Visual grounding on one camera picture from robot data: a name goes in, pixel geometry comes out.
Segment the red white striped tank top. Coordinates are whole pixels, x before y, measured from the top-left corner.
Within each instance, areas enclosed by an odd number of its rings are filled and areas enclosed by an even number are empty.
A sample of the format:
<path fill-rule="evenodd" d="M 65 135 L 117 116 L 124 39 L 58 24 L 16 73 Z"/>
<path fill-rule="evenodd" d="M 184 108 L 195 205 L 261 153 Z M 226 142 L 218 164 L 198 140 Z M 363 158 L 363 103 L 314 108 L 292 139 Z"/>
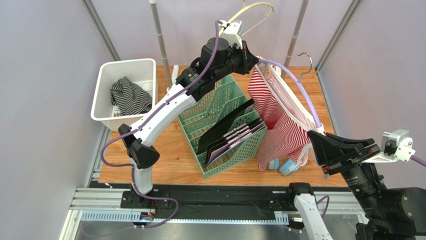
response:
<path fill-rule="evenodd" d="M 282 157 L 304 166 L 313 148 L 308 131 L 325 134 L 324 125 L 302 105 L 276 66 L 269 64 L 268 69 L 271 73 L 265 76 L 255 67 L 247 88 L 267 128 L 256 153 L 258 169 L 265 171 L 270 162 Z"/>

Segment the purple plastic hanger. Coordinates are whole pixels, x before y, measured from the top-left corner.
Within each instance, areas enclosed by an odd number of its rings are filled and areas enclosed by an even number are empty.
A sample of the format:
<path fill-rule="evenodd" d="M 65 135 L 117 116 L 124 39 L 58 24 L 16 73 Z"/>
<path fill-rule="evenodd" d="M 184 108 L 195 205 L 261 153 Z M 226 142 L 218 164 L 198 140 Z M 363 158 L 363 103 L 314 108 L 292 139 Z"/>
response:
<path fill-rule="evenodd" d="M 285 83 L 290 87 L 290 89 L 293 91 L 293 93 L 297 96 L 297 98 L 300 100 L 302 105 L 312 114 L 317 115 L 317 118 L 320 121 L 320 118 L 318 116 L 318 113 L 314 107 L 314 104 L 309 97 L 307 91 L 303 87 L 301 80 L 301 77 L 296 77 L 287 67 L 283 66 L 281 63 L 278 63 L 273 60 L 266 60 L 263 57 L 259 58 L 259 63 L 255 66 L 258 67 L 261 72 L 265 76 L 269 76 L 271 73 L 271 70 L 269 70 L 268 65 L 274 65 L 276 66 L 276 72 L 280 75 L 280 77 L 285 81 Z M 309 151 L 308 156 L 312 156 L 313 148 Z M 280 163 L 282 164 L 284 161 L 289 159 L 288 157 L 281 157 L 279 158 Z"/>

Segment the black white striped tank top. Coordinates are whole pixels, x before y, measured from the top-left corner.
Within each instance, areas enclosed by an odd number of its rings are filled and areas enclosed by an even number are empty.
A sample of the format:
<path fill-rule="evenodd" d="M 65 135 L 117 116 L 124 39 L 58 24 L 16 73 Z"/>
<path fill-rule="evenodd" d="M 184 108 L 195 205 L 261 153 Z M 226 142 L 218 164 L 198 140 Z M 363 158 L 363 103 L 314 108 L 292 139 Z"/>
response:
<path fill-rule="evenodd" d="M 110 99 L 123 116 L 145 114 L 153 106 L 151 95 L 126 76 L 111 85 Z"/>

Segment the cream wooden hanger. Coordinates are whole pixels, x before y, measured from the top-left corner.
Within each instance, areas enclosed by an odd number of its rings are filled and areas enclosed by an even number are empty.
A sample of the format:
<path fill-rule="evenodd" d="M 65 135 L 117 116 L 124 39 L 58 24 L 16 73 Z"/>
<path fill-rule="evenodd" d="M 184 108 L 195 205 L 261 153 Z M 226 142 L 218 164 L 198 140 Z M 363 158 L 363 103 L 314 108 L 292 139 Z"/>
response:
<path fill-rule="evenodd" d="M 239 35 L 245 37 L 259 25 L 266 22 L 272 15 L 276 13 L 275 6 L 267 1 L 256 1 L 247 3 L 242 1 L 242 7 L 237 10 L 228 20 L 221 20 L 221 26 L 229 26 L 240 21 Z"/>

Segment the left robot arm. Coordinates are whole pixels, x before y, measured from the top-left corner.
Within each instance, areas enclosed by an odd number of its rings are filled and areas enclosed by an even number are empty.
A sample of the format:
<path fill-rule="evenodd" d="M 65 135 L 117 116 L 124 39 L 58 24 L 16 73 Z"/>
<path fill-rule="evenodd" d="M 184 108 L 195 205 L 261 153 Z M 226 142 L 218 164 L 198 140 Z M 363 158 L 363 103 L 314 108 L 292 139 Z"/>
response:
<path fill-rule="evenodd" d="M 131 159 L 131 185 L 137 195 L 145 196 L 153 189 L 152 167 L 160 158 L 153 144 L 163 130 L 213 91 L 216 82 L 232 73 L 247 75 L 258 62 L 245 40 L 238 46 L 221 37 L 211 38 L 202 47 L 200 57 L 181 72 L 161 101 L 140 120 L 119 127 L 119 135 Z"/>

